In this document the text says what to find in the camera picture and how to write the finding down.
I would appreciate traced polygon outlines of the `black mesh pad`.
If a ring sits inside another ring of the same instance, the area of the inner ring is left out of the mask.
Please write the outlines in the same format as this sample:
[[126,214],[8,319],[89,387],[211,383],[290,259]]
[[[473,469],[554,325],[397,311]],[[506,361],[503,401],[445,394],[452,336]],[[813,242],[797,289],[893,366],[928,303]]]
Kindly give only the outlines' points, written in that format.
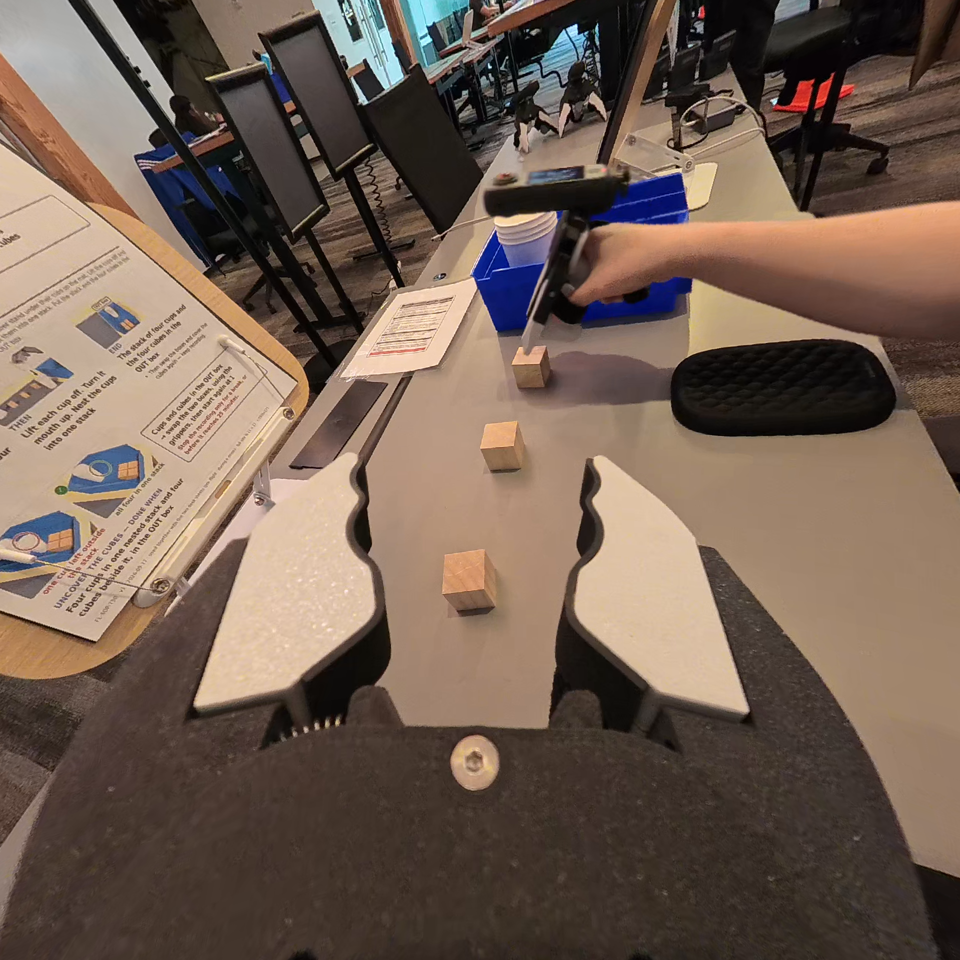
[[867,347],[811,339],[694,353],[673,371],[670,403],[681,426],[703,435],[823,436],[883,424],[897,391]]

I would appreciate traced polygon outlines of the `wooden cube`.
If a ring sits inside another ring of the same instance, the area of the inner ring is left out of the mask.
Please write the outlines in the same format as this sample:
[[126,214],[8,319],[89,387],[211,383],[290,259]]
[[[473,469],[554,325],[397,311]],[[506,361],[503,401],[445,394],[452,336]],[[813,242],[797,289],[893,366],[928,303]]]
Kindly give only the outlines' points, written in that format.
[[525,443],[519,422],[511,420],[486,424],[480,450],[491,473],[520,470],[524,462]]
[[441,595],[457,615],[489,611],[498,605],[498,575],[484,549],[444,555]]
[[528,351],[520,346],[510,364],[515,385],[521,390],[544,389],[551,378],[547,347],[535,345]]

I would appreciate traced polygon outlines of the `white stand base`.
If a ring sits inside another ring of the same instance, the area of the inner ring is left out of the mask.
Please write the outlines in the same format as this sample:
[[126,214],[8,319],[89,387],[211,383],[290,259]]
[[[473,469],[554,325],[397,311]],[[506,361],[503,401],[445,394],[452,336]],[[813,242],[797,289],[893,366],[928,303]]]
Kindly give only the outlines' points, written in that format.
[[687,209],[690,213],[702,210],[710,202],[718,164],[716,162],[698,162],[692,168],[681,172]]

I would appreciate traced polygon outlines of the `wooden clipboard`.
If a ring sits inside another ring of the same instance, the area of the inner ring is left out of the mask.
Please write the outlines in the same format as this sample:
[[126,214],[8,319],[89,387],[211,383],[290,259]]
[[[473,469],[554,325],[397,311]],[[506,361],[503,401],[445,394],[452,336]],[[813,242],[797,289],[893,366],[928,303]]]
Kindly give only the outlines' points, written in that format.
[[[84,208],[96,212],[160,268],[176,279],[195,299],[232,330],[232,339],[246,343],[249,353],[268,358],[294,378],[293,389],[280,407],[307,402],[304,369],[293,353],[266,331],[150,226],[133,216],[98,203]],[[129,648],[165,612],[173,595],[148,608],[126,603],[102,638],[90,643],[61,630],[1,614],[1,672],[27,680],[49,680],[79,674],[101,666]]]

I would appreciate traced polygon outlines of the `acrylic sheet with printed paper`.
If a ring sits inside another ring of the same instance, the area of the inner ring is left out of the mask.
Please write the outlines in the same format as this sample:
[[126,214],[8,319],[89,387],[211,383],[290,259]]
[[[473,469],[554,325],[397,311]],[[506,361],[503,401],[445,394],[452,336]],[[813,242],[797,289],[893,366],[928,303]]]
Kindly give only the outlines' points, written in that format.
[[476,283],[396,293],[346,364],[344,380],[408,375],[443,361],[471,307]]

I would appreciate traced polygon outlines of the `black light stand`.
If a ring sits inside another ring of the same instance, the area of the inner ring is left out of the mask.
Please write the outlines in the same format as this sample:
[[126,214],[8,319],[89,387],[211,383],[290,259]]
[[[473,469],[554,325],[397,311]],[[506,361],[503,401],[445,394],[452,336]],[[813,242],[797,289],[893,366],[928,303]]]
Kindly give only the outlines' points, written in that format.
[[242,219],[234,212],[225,195],[210,179],[206,168],[192,152],[186,141],[176,131],[161,103],[149,89],[147,82],[117,44],[109,29],[88,1],[71,1],[70,7],[83,26],[106,54],[121,78],[136,99],[150,114],[156,126],[168,138],[182,165],[197,179],[203,192],[210,198],[214,208],[234,231],[256,266],[273,285],[276,293],[288,307],[296,322],[303,328],[317,353],[305,366],[309,386],[319,392],[333,377],[352,346],[346,341],[328,346],[321,334],[321,325],[332,322],[333,317],[323,302],[316,286],[301,268],[293,250],[282,240],[279,232],[269,221],[263,207],[256,201],[250,189],[240,185],[241,197],[247,210],[257,224],[267,246],[276,256],[280,270],[276,269],[268,254],[264,253],[253,235],[246,229]]

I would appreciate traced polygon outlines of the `black office chair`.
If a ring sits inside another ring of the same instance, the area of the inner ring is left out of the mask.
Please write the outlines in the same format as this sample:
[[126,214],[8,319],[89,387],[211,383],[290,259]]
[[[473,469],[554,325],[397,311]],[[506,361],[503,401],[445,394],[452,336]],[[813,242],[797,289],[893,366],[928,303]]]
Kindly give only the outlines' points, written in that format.
[[889,147],[851,132],[849,124],[835,121],[850,66],[878,52],[889,33],[893,2],[845,1],[836,6],[811,3],[808,12],[774,25],[764,58],[767,74],[780,72],[784,84],[778,101],[791,106],[801,83],[810,81],[806,107],[798,126],[769,136],[768,147],[776,158],[791,151],[794,184],[791,190],[800,211],[807,211],[826,153],[846,149],[875,154],[869,176],[886,171]]

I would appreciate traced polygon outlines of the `black chair back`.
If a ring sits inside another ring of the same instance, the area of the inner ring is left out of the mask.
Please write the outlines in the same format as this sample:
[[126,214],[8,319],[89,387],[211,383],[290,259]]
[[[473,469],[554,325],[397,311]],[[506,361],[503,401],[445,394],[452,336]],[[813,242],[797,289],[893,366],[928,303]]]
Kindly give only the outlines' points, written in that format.
[[401,81],[359,108],[386,159],[438,234],[449,231],[483,172],[436,96],[414,65]]

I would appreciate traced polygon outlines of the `tilted wooden board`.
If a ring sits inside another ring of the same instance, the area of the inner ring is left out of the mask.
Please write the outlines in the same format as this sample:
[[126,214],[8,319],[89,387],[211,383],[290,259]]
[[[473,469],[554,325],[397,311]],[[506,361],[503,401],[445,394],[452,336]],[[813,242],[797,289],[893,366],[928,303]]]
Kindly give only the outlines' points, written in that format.
[[596,154],[597,164],[610,166],[615,161],[625,161],[628,138],[642,130],[642,121],[646,116],[643,104],[645,92],[652,79],[676,6],[676,1],[644,3],[613,108]]

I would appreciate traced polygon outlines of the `person's right forearm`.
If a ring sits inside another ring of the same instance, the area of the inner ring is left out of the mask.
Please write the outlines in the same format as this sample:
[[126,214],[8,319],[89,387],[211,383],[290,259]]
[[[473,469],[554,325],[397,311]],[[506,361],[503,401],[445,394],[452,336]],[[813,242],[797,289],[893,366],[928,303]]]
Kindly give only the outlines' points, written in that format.
[[835,329],[958,340],[957,201],[683,236],[682,272],[729,294]]

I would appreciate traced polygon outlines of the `wooden support post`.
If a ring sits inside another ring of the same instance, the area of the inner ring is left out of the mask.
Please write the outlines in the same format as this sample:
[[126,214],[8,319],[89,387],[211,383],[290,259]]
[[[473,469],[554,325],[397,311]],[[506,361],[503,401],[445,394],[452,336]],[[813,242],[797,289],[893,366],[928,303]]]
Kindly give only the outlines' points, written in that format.
[[139,218],[4,56],[1,119],[47,176],[73,196]]

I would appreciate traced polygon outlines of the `blue plastic bin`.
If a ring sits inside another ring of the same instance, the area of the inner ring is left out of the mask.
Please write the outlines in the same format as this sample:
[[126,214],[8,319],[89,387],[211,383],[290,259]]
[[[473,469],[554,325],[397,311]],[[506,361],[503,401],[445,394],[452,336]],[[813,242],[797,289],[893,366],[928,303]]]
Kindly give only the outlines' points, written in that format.
[[[688,222],[689,206],[682,174],[673,172],[632,183],[625,197],[618,198],[610,210],[592,221],[595,225]],[[543,267],[542,262],[510,266],[498,235],[490,235],[471,275],[498,332],[523,330],[526,311]],[[690,279],[673,277],[652,284],[646,297],[636,303],[594,302],[585,310],[582,321],[590,327],[609,322],[650,322],[672,314],[691,288]]]

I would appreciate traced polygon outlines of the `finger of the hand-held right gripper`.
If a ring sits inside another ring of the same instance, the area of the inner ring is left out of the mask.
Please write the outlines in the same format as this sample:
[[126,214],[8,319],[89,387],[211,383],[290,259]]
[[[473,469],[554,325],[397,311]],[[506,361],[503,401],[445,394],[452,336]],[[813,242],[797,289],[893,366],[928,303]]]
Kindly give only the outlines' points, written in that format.
[[538,344],[553,313],[558,294],[562,293],[570,272],[570,226],[560,224],[534,286],[521,337],[522,354],[530,354]]

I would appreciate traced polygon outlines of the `tan draped cloth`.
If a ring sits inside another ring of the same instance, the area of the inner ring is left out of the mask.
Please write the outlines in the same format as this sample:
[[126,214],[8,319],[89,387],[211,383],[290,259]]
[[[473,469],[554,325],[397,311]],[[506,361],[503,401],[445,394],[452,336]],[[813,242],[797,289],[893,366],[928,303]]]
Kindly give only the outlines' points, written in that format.
[[908,89],[914,90],[930,67],[939,62],[959,62],[959,1],[923,2]]

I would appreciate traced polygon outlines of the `idle gripper tool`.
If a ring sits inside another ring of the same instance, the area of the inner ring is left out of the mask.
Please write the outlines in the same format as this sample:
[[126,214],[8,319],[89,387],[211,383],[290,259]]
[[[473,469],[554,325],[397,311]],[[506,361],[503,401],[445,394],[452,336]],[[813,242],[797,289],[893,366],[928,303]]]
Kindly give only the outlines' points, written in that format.
[[536,102],[540,87],[538,80],[531,80],[518,91],[512,102],[512,145],[521,155],[530,152],[531,131],[535,130],[542,135],[560,135],[557,122]]
[[558,137],[562,138],[570,123],[579,123],[593,113],[603,121],[608,121],[605,103],[599,96],[598,88],[587,73],[582,60],[574,62],[569,69],[566,86],[563,90],[558,113]]

